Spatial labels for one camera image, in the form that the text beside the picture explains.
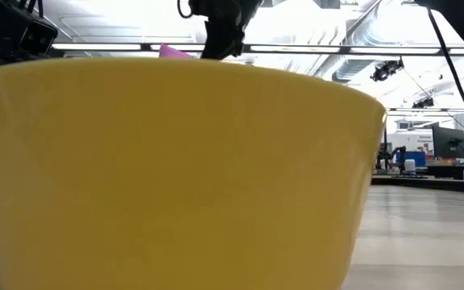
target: desk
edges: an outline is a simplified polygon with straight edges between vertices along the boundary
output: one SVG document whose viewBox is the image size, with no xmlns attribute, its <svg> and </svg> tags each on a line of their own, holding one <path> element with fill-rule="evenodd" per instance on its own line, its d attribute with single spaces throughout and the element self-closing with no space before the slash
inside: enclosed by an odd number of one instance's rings
<svg viewBox="0 0 464 290">
<path fill-rule="evenodd" d="M 404 186 L 418 189 L 436 189 L 464 193 L 464 180 L 437 180 L 417 178 L 380 178 L 372 177 L 371 185 Z"/>
<path fill-rule="evenodd" d="M 431 165 L 427 167 L 426 174 L 436 178 L 464 180 L 464 165 Z"/>
</svg>

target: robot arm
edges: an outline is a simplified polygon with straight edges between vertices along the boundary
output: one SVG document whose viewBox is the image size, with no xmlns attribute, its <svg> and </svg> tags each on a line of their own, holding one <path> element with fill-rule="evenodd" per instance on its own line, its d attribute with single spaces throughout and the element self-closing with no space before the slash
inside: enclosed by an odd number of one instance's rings
<svg viewBox="0 0 464 290">
<path fill-rule="evenodd" d="M 263 0 L 189 0 L 194 15 L 207 16 L 207 40 L 201 58 L 240 56 L 245 29 Z"/>
<path fill-rule="evenodd" d="M 396 161 L 397 165 L 400 168 L 400 174 L 404 173 L 406 171 L 405 167 L 405 162 L 406 162 L 406 146 L 402 147 L 397 147 L 393 152 L 391 153 L 390 160 L 393 160 L 393 157 L 395 157 L 395 154 L 399 152 L 399 159 Z"/>
</svg>

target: wall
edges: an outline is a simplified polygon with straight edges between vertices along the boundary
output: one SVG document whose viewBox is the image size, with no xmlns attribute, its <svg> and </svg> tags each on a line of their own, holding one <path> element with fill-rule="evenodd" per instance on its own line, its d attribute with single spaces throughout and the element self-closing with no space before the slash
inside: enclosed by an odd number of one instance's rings
<svg viewBox="0 0 464 290">
<path fill-rule="evenodd" d="M 391 144 L 391 148 L 406 146 L 406 151 L 418 151 L 418 147 L 429 145 L 429 150 L 433 149 L 433 132 L 431 130 L 398 130 L 394 133 L 387 134 L 387 142 Z M 381 143 L 384 143 L 384 137 L 381 138 Z"/>
</svg>

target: ceiling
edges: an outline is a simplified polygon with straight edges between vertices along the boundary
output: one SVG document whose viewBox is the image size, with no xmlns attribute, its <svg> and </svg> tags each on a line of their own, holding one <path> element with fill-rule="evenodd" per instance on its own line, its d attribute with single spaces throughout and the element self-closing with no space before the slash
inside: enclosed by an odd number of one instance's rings
<svg viewBox="0 0 464 290">
<path fill-rule="evenodd" d="M 341 9 L 325 10 L 313 0 L 287 0 L 275 7 L 260 8 L 246 29 L 245 42 L 439 46 L 424 8 L 409 4 L 410 1 L 382 0 L 371 10 L 377 2 L 342 0 Z M 181 4 L 183 10 L 189 8 L 187 0 L 182 0 Z M 205 19 L 182 19 L 176 9 L 176 0 L 44 0 L 44 11 L 46 18 L 63 32 L 57 43 L 205 42 Z M 447 44 L 450 47 L 464 47 L 443 17 L 435 15 Z M 82 56 L 157 57 L 154 52 L 86 52 Z M 410 108 L 414 101 L 427 94 L 437 100 L 438 106 L 463 107 L 442 57 L 405 56 L 404 71 L 385 82 L 373 82 L 369 76 L 374 72 L 375 64 L 387 59 L 377 56 L 359 58 L 252 53 L 226 61 L 338 81 L 378 98 L 386 107 Z M 456 58 L 455 63 L 464 85 L 464 57 Z"/>
</svg>

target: ceiling light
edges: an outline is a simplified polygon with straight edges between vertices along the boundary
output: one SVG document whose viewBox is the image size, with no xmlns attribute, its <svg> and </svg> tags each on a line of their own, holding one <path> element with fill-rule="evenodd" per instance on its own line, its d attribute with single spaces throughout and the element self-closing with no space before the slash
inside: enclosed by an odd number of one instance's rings
<svg viewBox="0 0 464 290">
<path fill-rule="evenodd" d="M 464 48 L 451 48 L 449 54 L 453 55 L 464 55 Z"/>
<path fill-rule="evenodd" d="M 439 53 L 438 48 L 351 48 L 353 53 L 370 53 L 370 54 L 398 54 L 398 55 L 431 55 Z"/>
<path fill-rule="evenodd" d="M 388 108 L 390 112 L 441 112 L 441 109 L 429 109 L 429 108 L 421 108 L 421 109 L 413 109 L 413 108 Z"/>
<path fill-rule="evenodd" d="M 305 46 L 282 46 L 282 45 L 252 45 L 253 52 L 315 52 L 315 53 L 338 53 L 339 48 L 328 47 L 305 47 Z"/>
<path fill-rule="evenodd" d="M 400 60 L 398 56 L 348 55 L 347 57 L 349 60 L 377 60 L 377 61 Z"/>
<path fill-rule="evenodd" d="M 205 45 L 203 44 L 168 44 L 170 48 L 174 48 L 178 51 L 185 52 L 185 51 L 195 51 L 195 52 L 203 52 Z M 151 45 L 152 51 L 160 50 L 160 44 L 152 44 Z"/>
<path fill-rule="evenodd" d="M 112 57 L 159 57 L 158 52 L 110 52 Z"/>
<path fill-rule="evenodd" d="M 70 51 L 140 51 L 140 44 L 113 43 L 113 44 L 87 44 L 87 43 L 54 43 L 53 48 Z"/>
</svg>

